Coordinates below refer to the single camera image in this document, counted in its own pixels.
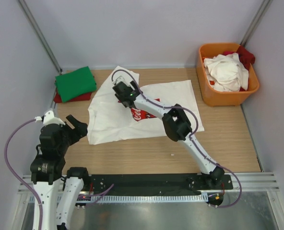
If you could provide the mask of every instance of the wooden surface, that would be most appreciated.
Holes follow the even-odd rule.
[[[240,106],[209,107],[202,101],[195,69],[132,69],[140,74],[140,86],[172,81],[192,81],[204,132],[197,139],[219,164],[235,172],[260,172],[256,153]],[[97,86],[111,70],[93,70]],[[58,104],[62,120],[69,114],[89,122],[90,101]],[[87,137],[70,146],[65,173],[72,166],[88,168],[91,174],[199,173],[200,170],[179,143],[167,137],[122,140],[89,145]]]

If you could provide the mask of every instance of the gray floor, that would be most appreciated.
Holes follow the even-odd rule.
[[[225,195],[224,203],[236,193]],[[22,230],[31,230],[29,204]],[[205,203],[104,204],[75,210],[71,230],[278,230],[266,193],[243,193],[231,208]]]

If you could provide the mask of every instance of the crumpled white cloth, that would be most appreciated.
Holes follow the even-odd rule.
[[[139,74],[127,71],[139,83]],[[118,140],[166,136],[163,123],[159,118],[136,121],[132,117],[131,110],[118,103],[112,89],[111,75],[98,89],[88,108],[90,117],[87,137],[89,144],[96,145]],[[130,76],[124,72],[117,72],[115,79],[119,76],[122,76],[126,82],[132,81]],[[141,90],[154,99],[159,98],[160,102],[164,104],[180,104],[190,109],[198,119],[198,132],[204,131],[190,80],[146,85],[141,87]],[[188,112],[185,111],[185,113],[191,122],[192,129],[195,129],[194,118]]]
[[[238,92],[240,87],[248,89],[249,71],[239,61],[237,53],[205,58],[204,66],[210,86],[220,92]]]

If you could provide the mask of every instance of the folded green cloth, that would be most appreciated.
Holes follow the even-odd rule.
[[[96,82],[88,66],[56,76],[56,87],[62,102],[96,90]]]

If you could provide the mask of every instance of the gray wall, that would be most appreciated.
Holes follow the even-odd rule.
[[[0,1],[0,230],[10,229],[19,185],[4,163],[4,144],[21,123],[48,109],[56,74],[18,3]],[[39,128],[30,124],[9,145],[10,162],[20,175],[35,156]]]
[[[261,0],[26,0],[63,68],[183,67],[240,42]]]
[[[284,0],[273,1],[248,49],[260,90],[243,106],[262,166],[275,173],[284,195]]]

